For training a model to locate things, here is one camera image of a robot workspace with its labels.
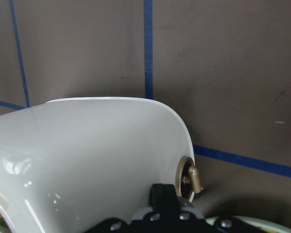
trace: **silver screw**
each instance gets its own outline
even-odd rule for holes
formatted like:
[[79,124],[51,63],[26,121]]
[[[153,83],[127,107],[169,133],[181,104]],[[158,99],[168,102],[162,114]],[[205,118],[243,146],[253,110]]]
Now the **silver screw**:
[[221,220],[221,227],[224,227],[224,228],[231,228],[232,227],[232,221],[229,220],[229,219],[223,219]]
[[188,220],[190,218],[190,213],[183,212],[179,215],[180,220]]
[[151,217],[150,217],[150,221],[157,221],[157,220],[159,220],[161,218],[161,215],[159,214],[159,213],[156,213],[156,214],[153,214],[153,215],[151,215]]
[[110,227],[110,231],[117,231],[122,227],[122,223],[121,222],[117,222],[111,225]]

